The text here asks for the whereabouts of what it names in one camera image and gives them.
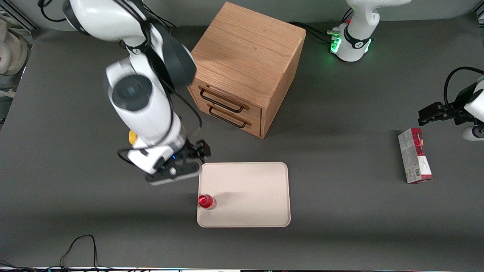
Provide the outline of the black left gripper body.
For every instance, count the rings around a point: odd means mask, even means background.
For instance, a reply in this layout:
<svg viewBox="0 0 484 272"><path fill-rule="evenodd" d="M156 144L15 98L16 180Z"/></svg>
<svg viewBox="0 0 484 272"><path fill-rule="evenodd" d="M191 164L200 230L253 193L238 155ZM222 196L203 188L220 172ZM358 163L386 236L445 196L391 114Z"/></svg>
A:
<svg viewBox="0 0 484 272"><path fill-rule="evenodd" d="M444 104L445 107L445 114L443 117L444 121L449 119L453 119L455 125L461 125L467 122L472 123L473 125L477 125L477 119L470 114L467 110L465 110L465 105L467 102L457 102L454 101L453 103Z"/></svg>

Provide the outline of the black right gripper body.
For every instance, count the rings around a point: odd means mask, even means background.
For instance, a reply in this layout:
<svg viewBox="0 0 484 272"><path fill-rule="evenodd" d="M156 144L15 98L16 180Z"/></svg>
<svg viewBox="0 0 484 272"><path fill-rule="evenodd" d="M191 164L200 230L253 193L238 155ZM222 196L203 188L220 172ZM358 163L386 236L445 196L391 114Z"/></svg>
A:
<svg viewBox="0 0 484 272"><path fill-rule="evenodd" d="M189 162L199 164L200 158L195 146L192 143L185 143L178 151L178 164L188 164Z"/></svg>

